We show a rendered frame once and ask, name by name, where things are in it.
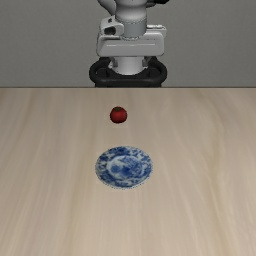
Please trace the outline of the blue and white patterned plate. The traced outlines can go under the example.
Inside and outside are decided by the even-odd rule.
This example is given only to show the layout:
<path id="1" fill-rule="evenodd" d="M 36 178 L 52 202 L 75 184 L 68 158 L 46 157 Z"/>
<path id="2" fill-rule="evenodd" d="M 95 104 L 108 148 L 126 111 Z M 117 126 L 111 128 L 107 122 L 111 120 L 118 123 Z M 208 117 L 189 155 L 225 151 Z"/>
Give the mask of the blue and white patterned plate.
<path id="1" fill-rule="evenodd" d="M 139 148 L 118 146 L 103 152 L 95 164 L 97 178 L 113 189 L 133 189 L 153 173 L 150 156 Z"/>

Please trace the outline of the red tomato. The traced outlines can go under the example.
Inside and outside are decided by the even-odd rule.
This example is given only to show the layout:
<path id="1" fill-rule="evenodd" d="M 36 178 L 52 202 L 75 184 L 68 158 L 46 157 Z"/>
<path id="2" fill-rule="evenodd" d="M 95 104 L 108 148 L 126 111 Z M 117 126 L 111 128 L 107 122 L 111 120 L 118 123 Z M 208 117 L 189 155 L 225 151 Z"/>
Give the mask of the red tomato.
<path id="1" fill-rule="evenodd" d="M 127 120 L 127 117 L 127 111 L 120 106 L 114 107 L 110 112 L 110 120 L 116 124 L 125 122 Z"/>

